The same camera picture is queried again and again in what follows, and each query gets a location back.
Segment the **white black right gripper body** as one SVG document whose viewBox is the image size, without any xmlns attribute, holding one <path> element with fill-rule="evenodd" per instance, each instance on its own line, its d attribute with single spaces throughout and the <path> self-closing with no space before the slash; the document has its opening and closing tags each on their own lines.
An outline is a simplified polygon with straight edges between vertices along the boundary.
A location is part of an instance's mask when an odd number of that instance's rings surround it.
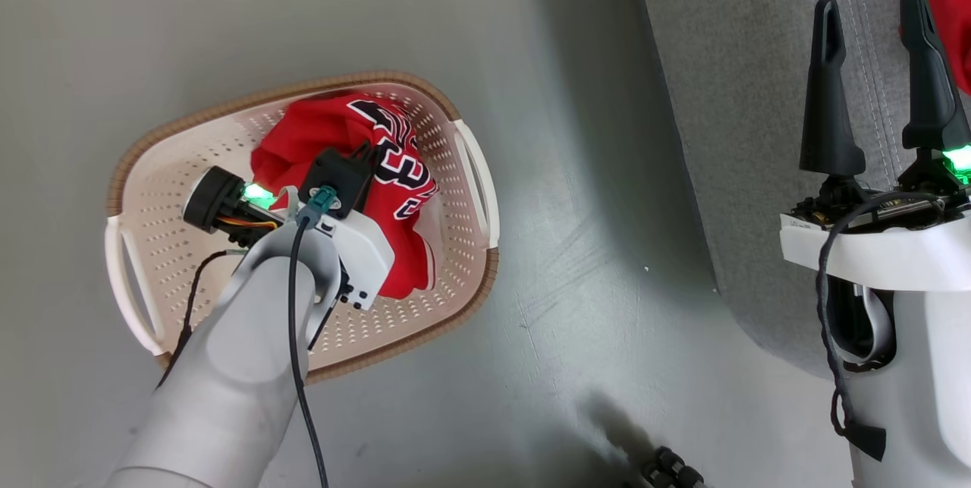
<svg viewBox="0 0 971 488">
<path fill-rule="evenodd" d="M 969 148 L 936 160 L 958 190 L 936 203 L 889 200 L 847 224 L 825 272 L 887 291 L 958 292 L 970 288 Z"/>
</svg>

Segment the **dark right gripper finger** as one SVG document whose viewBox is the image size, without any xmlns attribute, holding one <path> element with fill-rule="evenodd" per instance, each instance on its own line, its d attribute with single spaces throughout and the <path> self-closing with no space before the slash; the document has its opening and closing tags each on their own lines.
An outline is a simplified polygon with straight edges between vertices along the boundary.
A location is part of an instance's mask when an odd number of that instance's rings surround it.
<svg viewBox="0 0 971 488">
<path fill-rule="evenodd" d="M 853 178 L 865 171 L 854 141 L 841 70 L 847 50 L 837 0 L 818 0 L 812 19 L 799 168 Z"/>
<path fill-rule="evenodd" d="M 910 76 L 910 121 L 903 128 L 903 146 L 962 149 L 970 142 L 969 125 L 929 0 L 899 2 L 900 38 Z"/>
</svg>

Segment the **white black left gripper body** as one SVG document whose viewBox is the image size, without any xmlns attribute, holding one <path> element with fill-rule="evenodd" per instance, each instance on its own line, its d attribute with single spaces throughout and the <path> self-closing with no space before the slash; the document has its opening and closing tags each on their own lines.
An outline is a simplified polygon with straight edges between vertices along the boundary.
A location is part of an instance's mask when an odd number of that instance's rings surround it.
<svg viewBox="0 0 971 488">
<path fill-rule="evenodd" d="M 360 173 L 312 171 L 302 186 L 277 193 L 219 166 L 190 189 L 181 218 L 209 235 L 225 235 L 243 250 L 228 283 L 230 297 L 267 263 L 288 287 L 289 264 L 311 274 L 313 301 L 322 310 L 344 301 L 367 310 L 391 273 L 395 255 L 374 219 L 357 210 L 364 195 Z"/>
</svg>

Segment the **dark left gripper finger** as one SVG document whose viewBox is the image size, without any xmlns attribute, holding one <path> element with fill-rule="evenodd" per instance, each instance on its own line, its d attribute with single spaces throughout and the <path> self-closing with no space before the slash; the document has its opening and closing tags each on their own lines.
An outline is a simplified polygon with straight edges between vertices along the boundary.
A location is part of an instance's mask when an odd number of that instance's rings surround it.
<svg viewBox="0 0 971 488">
<path fill-rule="evenodd" d="M 384 147 L 370 142 L 361 143 L 349 156 L 354 170 L 376 170 L 384 155 Z"/>
</svg>

